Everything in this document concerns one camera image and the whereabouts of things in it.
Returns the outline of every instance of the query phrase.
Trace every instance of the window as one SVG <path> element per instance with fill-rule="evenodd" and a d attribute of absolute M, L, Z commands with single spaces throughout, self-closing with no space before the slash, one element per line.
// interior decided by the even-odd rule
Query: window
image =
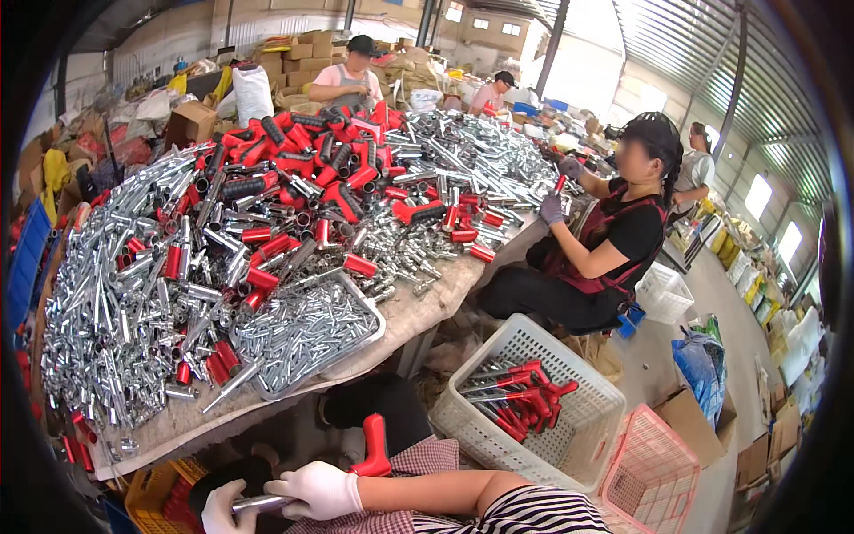
<path fill-rule="evenodd" d="M 795 255 L 795 250 L 798 249 L 800 240 L 801 235 L 798 225 L 796 225 L 793 220 L 790 220 L 789 226 L 786 227 L 786 233 L 783 234 L 783 239 L 780 240 L 780 247 L 778 248 L 780 251 L 780 257 L 786 262 L 786 265 L 789 264 L 792 256 Z"/>
<path fill-rule="evenodd" d="M 505 22 L 504 26 L 501 28 L 501 33 L 506 33 L 507 35 L 518 35 L 521 30 L 521 27 Z"/>
<path fill-rule="evenodd" d="M 745 198 L 745 207 L 747 211 L 753 215 L 753 218 L 759 220 L 762 212 L 765 211 L 765 205 L 771 198 L 771 186 L 765 181 L 760 174 L 753 177 L 753 184 L 750 186 L 750 192 Z"/>
<path fill-rule="evenodd" d="M 705 125 L 705 134 L 711 139 L 711 151 L 714 152 L 715 147 L 717 146 L 717 140 L 721 138 L 721 134 L 709 125 Z"/>
<path fill-rule="evenodd" d="M 661 111 L 667 102 L 667 93 L 652 85 L 643 85 L 640 88 L 640 112 Z"/>
<path fill-rule="evenodd" d="M 445 19 L 453 22 L 460 22 L 463 20 L 463 8 L 465 6 L 461 3 L 451 2 L 451 5 L 447 7 L 447 13 L 445 14 Z"/>

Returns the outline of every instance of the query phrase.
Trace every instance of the pink shirt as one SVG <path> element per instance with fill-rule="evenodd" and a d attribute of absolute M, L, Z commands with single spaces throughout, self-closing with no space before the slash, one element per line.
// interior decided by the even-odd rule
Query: pink shirt
<path fill-rule="evenodd" d="M 469 109 L 483 109 L 483 105 L 490 100 L 496 110 L 504 107 L 504 95 L 498 94 L 498 91 L 495 90 L 495 85 L 486 84 L 477 90 L 475 96 L 471 99 Z"/>
<path fill-rule="evenodd" d="M 332 65 L 331 67 L 326 67 L 318 77 L 314 79 L 314 83 L 318 85 L 329 85 L 331 87 L 338 87 L 341 85 L 341 69 L 338 68 L 337 65 Z M 364 81 L 365 78 L 358 79 L 354 77 L 350 71 L 345 67 L 343 69 L 344 73 L 347 75 L 348 79 L 355 79 L 357 81 Z M 374 99 L 374 103 L 379 103 L 383 100 L 383 93 L 379 90 L 379 79 L 377 79 L 377 75 L 371 72 L 371 69 L 365 69 L 365 76 L 367 76 L 368 85 L 371 87 L 371 97 Z M 329 105 L 332 102 L 324 102 L 324 105 Z"/>

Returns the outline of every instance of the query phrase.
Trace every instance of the gray shirt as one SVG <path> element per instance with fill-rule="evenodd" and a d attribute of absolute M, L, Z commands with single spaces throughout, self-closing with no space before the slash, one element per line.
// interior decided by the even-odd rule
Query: gray shirt
<path fill-rule="evenodd" d="M 679 178 L 676 179 L 673 191 L 685 192 L 697 189 L 701 185 L 708 185 L 714 177 L 715 161 L 711 159 L 711 154 L 706 154 L 699 150 L 691 150 L 682 157 L 682 166 L 679 167 Z M 691 209 L 693 205 L 694 201 L 683 202 L 678 204 L 673 210 L 681 214 Z"/>

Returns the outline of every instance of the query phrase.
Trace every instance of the pile of metal parts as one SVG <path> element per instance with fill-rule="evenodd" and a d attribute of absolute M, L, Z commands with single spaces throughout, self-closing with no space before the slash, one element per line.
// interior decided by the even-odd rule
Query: pile of metal parts
<path fill-rule="evenodd" d="M 577 389 L 575 380 L 554 384 L 539 360 L 521 365 L 492 360 L 484 362 L 459 393 L 521 443 L 531 432 L 554 428 L 562 409 L 560 398 Z"/>
<path fill-rule="evenodd" d="M 50 405 L 129 430 L 197 399 L 194 380 L 221 388 L 214 404 L 250 380 L 284 395 L 377 338 L 371 306 L 395 284 L 421 297 L 434 261 L 492 261 L 557 177 L 497 122 L 383 104 L 173 147 L 69 223 L 46 308 Z"/>

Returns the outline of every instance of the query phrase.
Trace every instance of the striped shirt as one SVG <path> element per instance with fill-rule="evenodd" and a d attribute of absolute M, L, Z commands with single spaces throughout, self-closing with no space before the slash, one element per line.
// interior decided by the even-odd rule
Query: striped shirt
<path fill-rule="evenodd" d="M 511 534 L 611 532 L 587 497 L 551 486 L 523 486 L 499 497 L 474 525 L 413 515 L 418 534 Z"/>

